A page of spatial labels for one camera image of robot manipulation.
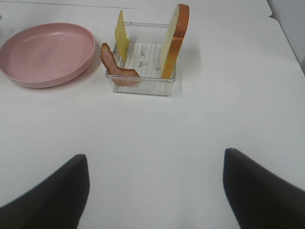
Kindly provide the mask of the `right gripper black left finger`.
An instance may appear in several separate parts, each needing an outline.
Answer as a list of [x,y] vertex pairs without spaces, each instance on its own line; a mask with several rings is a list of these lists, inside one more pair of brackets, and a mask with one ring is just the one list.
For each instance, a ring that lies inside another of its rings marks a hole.
[[0,208],[2,229],[75,229],[90,191],[87,157],[78,154]]

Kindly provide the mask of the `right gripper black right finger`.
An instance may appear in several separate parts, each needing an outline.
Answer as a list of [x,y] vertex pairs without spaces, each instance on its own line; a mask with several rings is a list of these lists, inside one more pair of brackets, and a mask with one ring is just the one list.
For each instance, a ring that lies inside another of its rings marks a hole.
[[303,229],[305,192],[237,149],[224,153],[223,186],[242,229]]

